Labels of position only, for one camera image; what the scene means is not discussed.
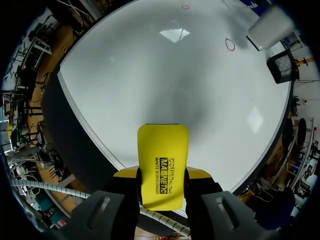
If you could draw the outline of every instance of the white wall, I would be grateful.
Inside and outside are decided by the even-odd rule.
[[[298,61],[312,57],[308,47],[303,47],[292,52],[292,55]],[[303,64],[299,67],[300,80],[320,80],[319,70],[316,62],[309,62],[308,66]],[[313,117],[314,126],[317,127],[314,138],[320,141],[320,81],[311,83],[295,83],[293,94],[300,99],[300,106],[297,107],[299,117]]]
[[[28,49],[28,47],[30,46],[31,42],[29,41],[28,39],[28,35],[29,33],[39,24],[39,23],[44,23],[46,18],[48,16],[50,16],[52,14],[52,12],[46,8],[44,13],[37,17],[33,23],[30,25],[30,27],[28,28],[28,30],[26,31],[26,35],[25,35],[25,38],[22,40],[22,42],[24,42],[25,44],[25,48]],[[53,18],[53,17],[50,17],[48,19],[48,21],[45,23],[47,26],[52,24],[51,27],[54,28],[57,26],[58,24],[58,21]],[[15,52],[13,53],[12,57],[14,58],[17,51],[19,49],[19,46],[17,46],[17,49],[15,50]],[[24,58],[19,56],[16,58],[17,60],[23,60]],[[21,64],[20,61],[15,61],[13,64],[12,64],[12,70],[11,70],[11,74],[6,78],[6,79],[3,79],[2,80],[2,90],[8,90],[8,91],[11,91],[12,89],[14,89],[15,87],[15,83],[16,83],[16,80],[14,78],[14,73],[17,71],[17,68],[18,66]]]

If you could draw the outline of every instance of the blue object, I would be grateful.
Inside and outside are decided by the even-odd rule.
[[[266,230],[282,228],[288,222],[295,207],[295,195],[291,188],[275,192],[267,206],[255,213],[256,222]]]

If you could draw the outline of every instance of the shelf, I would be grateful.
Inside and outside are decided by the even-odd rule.
[[[292,184],[290,185],[291,189],[293,189],[295,187],[295,185],[297,184],[298,180],[303,176],[303,174],[306,171],[306,167],[304,167],[304,165],[305,165],[306,161],[309,158],[313,137],[314,137],[314,120],[312,119],[311,134],[310,134],[310,138],[309,138],[309,143],[307,145],[307,151],[305,152],[305,154],[303,156],[303,159],[302,159],[302,163],[299,166],[299,170],[298,170],[294,180],[292,181]]]

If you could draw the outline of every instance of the yellow object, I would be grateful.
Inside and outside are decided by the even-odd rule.
[[[139,166],[132,166],[117,171],[113,176],[119,178],[135,179]]]
[[[171,211],[182,207],[189,132],[179,124],[146,124],[138,130],[143,207]]]
[[[206,171],[193,168],[193,167],[186,167],[188,174],[189,174],[189,179],[206,179],[206,178],[212,178],[212,176],[207,173]]]

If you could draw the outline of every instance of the white spiral cable wrap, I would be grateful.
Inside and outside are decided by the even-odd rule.
[[[172,220],[171,218],[168,218],[158,212],[145,209],[143,207],[140,207],[140,214],[148,216],[149,218],[152,218],[158,221],[159,223],[166,225],[168,228],[175,230],[177,233],[180,233],[186,238],[191,239],[190,228]]]
[[[19,179],[11,179],[11,186],[12,187],[33,187],[33,188],[40,188],[40,189],[47,189],[54,192],[59,192],[63,194],[68,194],[80,198],[87,199],[91,196],[89,193],[85,193],[82,191],[77,191],[57,185],[52,185],[48,183],[43,182],[37,182],[37,181],[29,181],[29,180],[19,180]],[[151,211],[148,209],[145,209],[143,207],[140,207],[140,214],[148,216],[149,218],[152,218],[164,225],[166,225],[168,228],[175,230],[177,233],[180,233],[181,235],[185,236],[188,239],[191,239],[190,236],[190,228],[180,224],[177,221],[174,221],[158,212]]]
[[[88,197],[91,196],[91,194],[84,193],[82,191],[76,191],[76,190],[65,188],[62,186],[57,186],[57,185],[52,185],[52,184],[37,182],[37,181],[11,179],[11,186],[47,189],[47,190],[51,190],[51,191],[55,191],[63,194],[69,194],[69,195],[84,198],[84,199],[87,199]]]

